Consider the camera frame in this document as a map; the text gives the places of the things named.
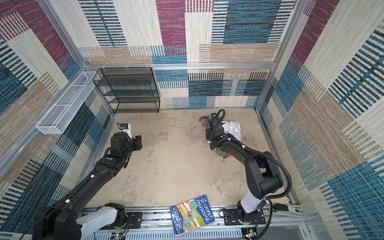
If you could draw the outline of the pink red cloth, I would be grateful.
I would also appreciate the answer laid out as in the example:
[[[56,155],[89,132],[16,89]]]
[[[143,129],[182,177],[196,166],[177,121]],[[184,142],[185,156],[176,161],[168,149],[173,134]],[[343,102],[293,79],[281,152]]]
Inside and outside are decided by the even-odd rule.
[[[207,124],[207,120],[209,119],[210,117],[208,116],[203,116],[199,119],[199,122],[202,124],[202,126],[204,128],[209,128],[209,124]]]

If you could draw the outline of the olive green cloth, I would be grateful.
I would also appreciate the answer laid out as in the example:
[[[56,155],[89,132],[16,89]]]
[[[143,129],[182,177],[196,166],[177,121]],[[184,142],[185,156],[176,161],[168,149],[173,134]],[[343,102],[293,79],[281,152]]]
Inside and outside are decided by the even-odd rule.
[[[215,153],[223,159],[230,158],[232,156],[226,152],[221,151],[220,149],[216,149]]]

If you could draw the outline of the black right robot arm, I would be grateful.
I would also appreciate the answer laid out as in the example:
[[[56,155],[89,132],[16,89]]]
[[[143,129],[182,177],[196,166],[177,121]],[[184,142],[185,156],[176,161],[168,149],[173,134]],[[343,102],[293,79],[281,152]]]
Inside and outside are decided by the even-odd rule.
[[[245,167],[249,191],[238,202],[236,216],[239,223],[248,224],[257,219],[269,196],[283,187],[283,177],[272,154],[261,153],[244,145],[225,127],[224,118],[219,117],[220,113],[224,114],[225,111],[203,116],[199,122],[206,129],[206,139],[212,150],[220,150],[234,157]]]

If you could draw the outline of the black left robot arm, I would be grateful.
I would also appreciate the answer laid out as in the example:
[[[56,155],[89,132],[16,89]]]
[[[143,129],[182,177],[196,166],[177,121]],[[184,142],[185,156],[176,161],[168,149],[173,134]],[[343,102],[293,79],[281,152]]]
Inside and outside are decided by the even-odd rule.
[[[128,217],[125,207],[108,203],[97,211],[81,217],[85,206],[96,193],[127,167],[134,151],[143,147],[142,137],[131,138],[119,132],[111,138],[104,156],[94,169],[68,194],[50,207],[41,207],[35,214],[34,240],[83,240],[104,228],[125,228]]]

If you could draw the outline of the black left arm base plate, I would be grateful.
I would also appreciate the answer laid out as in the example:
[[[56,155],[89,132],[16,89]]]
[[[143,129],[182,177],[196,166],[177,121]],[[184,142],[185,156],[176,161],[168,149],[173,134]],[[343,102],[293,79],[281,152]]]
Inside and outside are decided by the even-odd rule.
[[[121,225],[107,225],[101,230],[126,230],[126,229],[140,229],[142,224],[142,212],[128,212],[126,218]]]

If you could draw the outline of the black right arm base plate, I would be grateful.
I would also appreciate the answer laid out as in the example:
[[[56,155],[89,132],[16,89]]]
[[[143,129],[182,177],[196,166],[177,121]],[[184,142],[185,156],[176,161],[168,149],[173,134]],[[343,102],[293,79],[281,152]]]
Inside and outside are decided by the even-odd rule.
[[[264,225],[266,223],[265,215],[262,210],[248,214],[243,212],[240,208],[223,208],[219,211],[219,216],[224,219],[226,226]]]

